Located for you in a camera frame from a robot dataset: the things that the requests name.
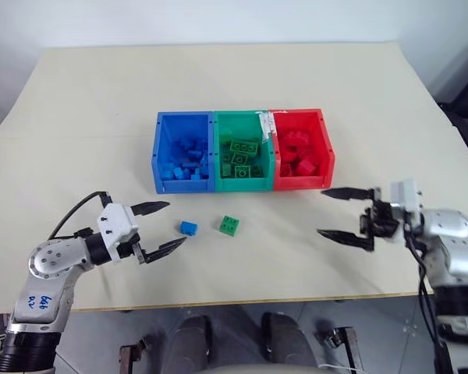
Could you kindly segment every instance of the red plastic bin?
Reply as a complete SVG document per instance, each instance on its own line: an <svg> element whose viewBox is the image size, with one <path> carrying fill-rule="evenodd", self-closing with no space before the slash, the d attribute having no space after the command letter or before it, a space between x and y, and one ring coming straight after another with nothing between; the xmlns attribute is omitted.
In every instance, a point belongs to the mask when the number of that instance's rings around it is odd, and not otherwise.
<svg viewBox="0 0 468 374"><path fill-rule="evenodd" d="M277 131L272 134L275 149L274 189L328 188L333 177L335 153L321 109L274 109L270 112L274 115ZM288 147L285 144L304 144L307 140L308 146ZM298 159L295 159L295 152L299 154Z"/></svg>

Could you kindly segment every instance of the gray floor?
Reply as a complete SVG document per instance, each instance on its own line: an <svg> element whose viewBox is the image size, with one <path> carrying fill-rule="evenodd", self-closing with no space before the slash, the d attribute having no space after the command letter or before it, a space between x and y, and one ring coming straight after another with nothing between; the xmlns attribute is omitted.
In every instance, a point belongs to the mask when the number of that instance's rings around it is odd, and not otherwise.
<svg viewBox="0 0 468 374"><path fill-rule="evenodd" d="M368 374L434 373L430 338L412 297L72 313L58 347L57 373L117 373L119 347L135 344L144 335L156 343L134 365L134 373L158 373L167 338L184 319L196 315L211 318L212 366L264 363L260 354L264 312L284 312L297 320L320 364L346 365L347 360L344 348L323 349L316 332L323 326L353 326Z"/></svg>

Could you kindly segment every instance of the metal bracket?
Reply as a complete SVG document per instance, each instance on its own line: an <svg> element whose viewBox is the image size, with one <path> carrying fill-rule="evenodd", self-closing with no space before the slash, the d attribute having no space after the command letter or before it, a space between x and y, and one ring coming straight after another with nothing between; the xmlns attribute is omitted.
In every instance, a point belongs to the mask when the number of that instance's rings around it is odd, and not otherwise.
<svg viewBox="0 0 468 374"><path fill-rule="evenodd" d="M364 371L362 358L359 353L357 334L353 327L337 327L329 331L324 337L324 342L333 349L344 344L350 368ZM356 374L356 371L350 370L350 373Z"/></svg>
<svg viewBox="0 0 468 374"><path fill-rule="evenodd" d="M137 344L119 348L119 374L132 374L133 363L140 361L143 351L151 350L151 338L143 337Z"/></svg>

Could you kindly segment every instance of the green plastic bin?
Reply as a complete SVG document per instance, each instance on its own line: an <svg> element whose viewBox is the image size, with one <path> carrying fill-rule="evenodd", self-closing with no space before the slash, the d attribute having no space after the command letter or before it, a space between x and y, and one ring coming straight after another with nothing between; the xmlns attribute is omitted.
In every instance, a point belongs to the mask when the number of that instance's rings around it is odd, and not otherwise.
<svg viewBox="0 0 468 374"><path fill-rule="evenodd" d="M274 185L275 155L272 139L264 139L259 114L262 111L215 111L214 112L214 157L215 191L245 192L271 191ZM231 148L231 142L244 145L257 144L256 155L253 148L241 150Z"/></svg>

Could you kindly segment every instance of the label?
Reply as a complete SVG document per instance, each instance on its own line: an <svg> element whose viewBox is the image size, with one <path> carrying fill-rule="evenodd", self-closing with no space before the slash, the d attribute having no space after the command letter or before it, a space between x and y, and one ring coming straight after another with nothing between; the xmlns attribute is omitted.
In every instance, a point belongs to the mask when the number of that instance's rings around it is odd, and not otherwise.
<svg viewBox="0 0 468 374"><path fill-rule="evenodd" d="M28 296L28 308L30 309L41 309L45 310L49 308L49 303L52 300L47 295L29 295Z"/></svg>
<svg viewBox="0 0 468 374"><path fill-rule="evenodd" d="M277 134L274 115L269 111L262 111L258 113L258 117L260 118L260 126L262 128L264 141L267 141L272 133Z"/></svg>

